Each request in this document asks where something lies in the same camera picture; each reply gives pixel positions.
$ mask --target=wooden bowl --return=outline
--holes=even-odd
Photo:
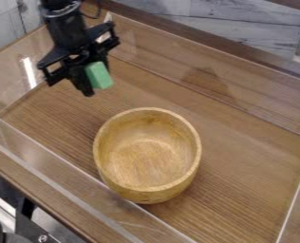
[[[94,159],[109,187],[141,204],[168,201],[193,181],[203,153],[191,123],[160,108],[116,115],[102,126]]]

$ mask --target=bowl rim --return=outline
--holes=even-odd
[[[188,169],[188,172],[176,180],[173,180],[172,182],[166,183],[165,185],[161,186],[152,186],[152,187],[137,187],[137,186],[129,186],[125,185],[122,183],[120,183],[116,179],[113,179],[112,177],[109,177],[106,171],[104,170],[102,166],[100,165],[100,154],[98,154],[98,147],[100,147],[100,141],[102,138],[102,135],[105,133],[105,129],[109,127],[109,124],[116,121],[118,118],[136,113],[138,111],[158,111],[158,112],[164,112],[165,114],[173,116],[175,118],[177,118],[183,124],[188,127],[195,140],[196,140],[196,144],[197,144],[197,151],[196,151],[196,156],[195,156],[195,160],[192,162],[192,166]],[[203,143],[201,143],[201,139],[200,139],[200,135],[193,127],[193,125],[189,123],[189,121],[181,116],[179,115],[176,112],[162,109],[162,108],[157,108],[157,107],[141,107],[141,108],[134,108],[134,109],[129,109],[118,114],[116,114],[102,125],[102,127],[98,130],[96,139],[94,139],[94,143],[93,143],[93,156],[94,156],[94,162],[97,165],[97,168],[101,172],[101,176],[105,175],[106,179],[109,179],[116,185],[118,185],[121,188],[136,191],[136,192],[158,192],[158,191],[164,191],[168,190],[173,187],[176,187],[177,185],[180,185],[181,183],[184,183],[189,177],[192,177],[192,175],[196,173],[199,166],[200,166],[200,161],[201,161],[201,157],[203,157]]]

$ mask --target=wooden table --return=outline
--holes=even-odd
[[[161,107],[196,127],[204,157],[189,189],[144,209],[196,242],[275,242],[300,183],[300,65],[116,3],[106,8],[128,16],[113,16],[122,40],[110,58],[114,87],[86,98],[70,82],[52,88],[42,84],[0,114],[72,164],[69,168],[53,156],[40,156],[38,149],[25,146],[25,137],[16,140],[6,134],[11,149],[68,190],[53,187],[2,152],[0,175],[86,240],[137,242],[90,213],[97,198],[102,200],[86,188],[100,178],[92,145],[118,112]],[[9,67],[0,83],[25,78],[14,61],[24,56],[38,60],[50,45],[44,28],[0,53],[0,66]],[[133,226],[140,242],[162,242],[166,229],[149,225]],[[284,242],[299,242],[300,212],[287,226]],[[140,227],[148,230],[142,234]],[[158,237],[148,236],[152,231]]]

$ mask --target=green block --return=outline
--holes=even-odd
[[[93,88],[106,89],[113,86],[113,78],[104,62],[89,64],[86,66],[86,74]]]

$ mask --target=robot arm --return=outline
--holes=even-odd
[[[120,39],[114,33],[113,22],[88,28],[81,6],[81,0],[41,0],[41,14],[54,47],[38,62],[38,69],[42,70],[49,85],[69,79],[86,96],[93,96],[86,66],[104,62],[109,68],[109,51],[120,45]],[[110,38],[98,43],[96,40],[106,33]],[[50,66],[57,63],[61,67],[50,70]]]

